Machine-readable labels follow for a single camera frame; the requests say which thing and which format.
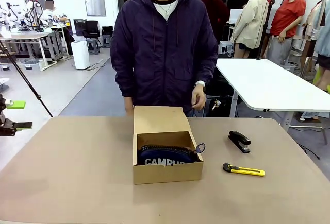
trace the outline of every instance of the red t-shirt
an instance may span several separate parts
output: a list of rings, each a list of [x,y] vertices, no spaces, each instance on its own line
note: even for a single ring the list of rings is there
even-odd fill
[[[279,35],[284,28],[289,26],[298,17],[303,16],[306,10],[306,0],[284,0],[282,5],[277,10],[272,28],[270,29],[271,35]],[[296,33],[297,27],[294,27],[287,31],[286,37],[293,37]]]

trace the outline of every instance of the cardboard box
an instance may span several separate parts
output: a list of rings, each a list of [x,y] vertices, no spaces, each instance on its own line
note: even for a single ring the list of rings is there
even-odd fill
[[[147,144],[196,149],[196,141],[181,107],[135,106],[133,135],[134,184],[200,180],[203,158],[189,164],[138,165],[138,150]]]

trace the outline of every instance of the navy jacket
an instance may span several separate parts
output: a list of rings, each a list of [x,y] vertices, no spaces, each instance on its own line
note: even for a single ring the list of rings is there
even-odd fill
[[[218,47],[201,0],[179,0],[168,21],[151,0],[128,0],[111,41],[115,80],[134,105],[191,109],[194,85],[208,82]]]

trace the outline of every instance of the box flap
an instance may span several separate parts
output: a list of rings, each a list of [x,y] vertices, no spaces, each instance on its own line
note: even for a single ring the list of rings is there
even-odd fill
[[[134,134],[191,131],[181,107],[135,106]]]

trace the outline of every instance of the yellow utility knife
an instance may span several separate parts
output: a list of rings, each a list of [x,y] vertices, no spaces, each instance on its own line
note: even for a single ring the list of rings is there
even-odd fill
[[[263,170],[237,167],[237,166],[232,166],[228,163],[223,164],[222,167],[225,171],[227,171],[229,173],[248,174],[248,175],[254,175],[254,176],[261,176],[261,177],[265,176],[265,171],[263,171]]]

